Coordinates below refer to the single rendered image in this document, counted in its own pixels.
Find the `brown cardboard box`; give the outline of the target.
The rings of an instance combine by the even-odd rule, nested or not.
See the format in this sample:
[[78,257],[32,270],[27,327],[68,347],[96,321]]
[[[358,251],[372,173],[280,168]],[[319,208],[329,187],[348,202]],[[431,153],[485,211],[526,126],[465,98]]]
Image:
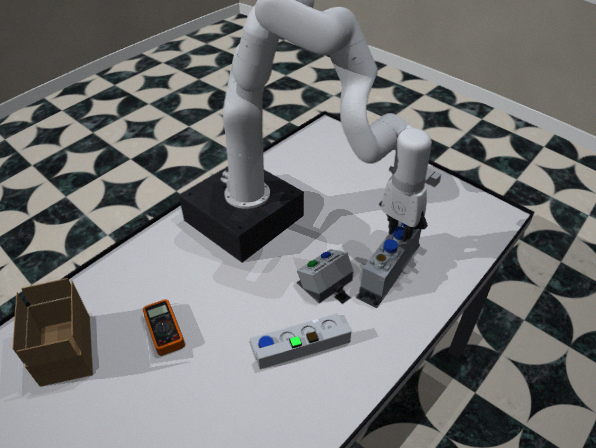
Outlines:
[[17,292],[12,349],[37,384],[93,375],[90,316],[73,281],[65,278],[21,290],[32,306],[27,309]]

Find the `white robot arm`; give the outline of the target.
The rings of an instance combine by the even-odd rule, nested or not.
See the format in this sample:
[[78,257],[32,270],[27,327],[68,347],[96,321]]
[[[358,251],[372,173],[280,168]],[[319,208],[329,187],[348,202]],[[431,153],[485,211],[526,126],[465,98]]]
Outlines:
[[314,0],[257,0],[246,19],[223,109],[228,172],[223,172],[227,179],[222,177],[221,182],[227,183],[226,201],[252,209],[270,197],[264,183],[262,94],[280,37],[330,56],[342,85],[342,128],[361,161],[376,163],[396,148],[394,167],[389,167],[395,188],[415,193],[425,183],[436,187],[441,174],[428,168],[432,144],[428,133],[392,113],[369,125],[367,99],[378,69],[355,15],[344,7],[322,12],[313,6]]

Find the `grey button panel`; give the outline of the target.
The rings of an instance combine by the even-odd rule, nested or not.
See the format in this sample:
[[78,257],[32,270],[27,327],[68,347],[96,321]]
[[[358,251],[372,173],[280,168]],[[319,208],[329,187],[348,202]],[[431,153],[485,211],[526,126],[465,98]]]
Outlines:
[[353,280],[347,252],[329,249],[296,271],[300,279],[297,284],[318,303],[335,291],[339,294],[334,297],[342,304],[351,298],[343,290],[343,286]]

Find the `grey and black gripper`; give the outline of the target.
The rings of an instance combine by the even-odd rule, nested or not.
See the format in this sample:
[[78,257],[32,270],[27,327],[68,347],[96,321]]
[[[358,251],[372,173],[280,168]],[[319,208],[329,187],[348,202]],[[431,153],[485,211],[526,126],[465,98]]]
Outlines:
[[406,193],[395,188],[390,177],[384,191],[383,200],[379,203],[382,211],[388,217],[389,234],[391,235],[394,229],[398,227],[398,221],[406,225],[403,242],[412,237],[413,230],[426,229],[428,226],[425,219],[426,204],[427,190],[425,185],[418,192]]

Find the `black table edge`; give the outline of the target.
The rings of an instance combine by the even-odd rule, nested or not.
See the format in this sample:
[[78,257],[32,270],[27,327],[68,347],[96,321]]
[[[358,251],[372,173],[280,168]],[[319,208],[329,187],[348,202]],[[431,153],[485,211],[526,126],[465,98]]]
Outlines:
[[[272,142],[268,146],[264,147],[263,153],[324,115],[327,115],[335,120],[340,121],[340,117],[333,115],[327,111],[323,111],[322,113],[318,114],[317,116],[315,116],[312,119],[308,120],[307,122],[303,123],[299,127],[295,128],[294,130],[285,134],[281,138]],[[396,382],[396,384],[390,389],[390,391],[384,396],[384,398],[377,404],[377,406],[370,412],[370,414],[363,420],[363,422],[355,429],[355,431],[346,439],[346,441],[339,448],[345,448],[348,445],[348,443],[356,436],[356,434],[364,427],[364,425],[371,419],[371,417],[377,412],[377,410],[384,404],[384,402],[396,390],[396,388],[401,384],[401,382],[407,377],[407,375],[412,371],[412,369],[417,365],[417,363],[427,353],[427,351],[431,348],[431,346],[436,342],[436,340],[445,331],[445,329],[449,326],[449,324],[453,321],[453,319],[457,316],[457,314],[465,306],[465,304],[472,297],[472,295],[476,292],[476,290],[483,283],[483,281],[486,279],[486,277],[489,275],[489,273],[493,270],[493,268],[496,266],[496,264],[499,262],[499,260],[505,254],[505,252],[509,249],[509,247],[512,245],[512,243],[515,241],[515,239],[518,237],[520,232],[523,230],[523,228],[526,226],[526,224],[529,222],[529,220],[532,218],[532,216],[534,214],[534,211],[532,211],[532,210],[530,210],[530,209],[528,209],[528,208],[526,208],[526,207],[524,207],[524,206],[522,206],[522,205],[520,205],[520,204],[518,204],[518,203],[516,203],[516,202],[514,202],[514,201],[512,201],[512,200],[510,200],[510,199],[508,199],[508,198],[506,198],[506,197],[504,197],[504,196],[502,196],[502,195],[436,163],[436,162],[434,162],[434,161],[429,160],[428,164],[430,164],[442,171],[445,171],[445,172],[503,200],[504,202],[530,214],[530,216],[527,218],[527,220],[524,222],[524,224],[521,226],[521,228],[518,230],[518,232],[515,234],[515,236],[512,238],[512,240],[506,246],[506,248],[502,251],[502,253],[496,259],[496,261],[492,264],[492,266],[489,268],[489,270],[485,273],[485,275],[482,277],[482,279],[478,282],[478,284],[475,286],[475,288],[471,291],[471,293],[467,296],[467,298],[463,301],[463,303],[459,306],[459,308],[455,311],[455,313],[451,316],[451,318],[447,321],[447,323],[438,332],[438,334],[433,338],[433,340],[428,344],[428,346],[423,350],[423,352],[418,356],[418,358],[413,362],[413,364],[408,368],[408,370],[402,375],[402,377]],[[172,205],[171,207],[169,207],[168,209],[166,209],[159,215],[155,216],[154,218],[152,218],[151,220],[149,220],[142,226],[138,227],[137,229],[135,229],[134,231],[132,231],[131,233],[129,233],[128,235],[126,235],[125,237],[123,237],[122,239],[120,239],[119,241],[117,241],[116,243],[111,245],[110,247],[108,247],[107,249],[103,250],[102,252],[100,252],[99,254],[97,254],[96,256],[94,256],[93,258],[91,258],[90,260],[88,260],[87,262],[85,262],[84,264],[82,264],[81,266],[79,266],[78,268],[76,268],[75,270],[73,270],[72,272],[70,272],[69,274],[67,274],[66,276],[64,276],[61,279],[72,278],[73,276],[75,276],[76,274],[78,274],[79,272],[81,272],[82,270],[84,270],[85,268],[87,268],[88,266],[90,266],[91,264],[93,264],[94,262],[96,262],[97,260],[102,258],[103,256],[105,256],[106,254],[108,254],[109,252],[111,252],[112,250],[114,250],[115,248],[117,248],[118,246],[120,246],[121,244],[123,244],[124,242],[126,242],[127,240],[129,240],[130,238],[132,238],[133,236],[135,236],[136,234],[138,234],[139,232],[141,232],[142,230],[144,230],[145,228],[147,228],[148,226],[153,224],[154,222],[158,221],[159,219],[161,219],[162,217],[164,217],[165,215],[167,215],[174,209],[178,208],[179,206],[181,206],[180,201],[177,202],[176,204]],[[4,323],[6,323],[11,318],[13,318],[14,316],[15,316],[15,310],[0,320],[0,326],[3,325]]]

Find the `orange digital multimeter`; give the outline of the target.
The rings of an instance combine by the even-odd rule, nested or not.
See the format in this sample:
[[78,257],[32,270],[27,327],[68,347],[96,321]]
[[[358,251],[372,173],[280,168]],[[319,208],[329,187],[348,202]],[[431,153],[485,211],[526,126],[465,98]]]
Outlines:
[[143,313],[158,355],[184,348],[185,342],[168,300],[143,307]]

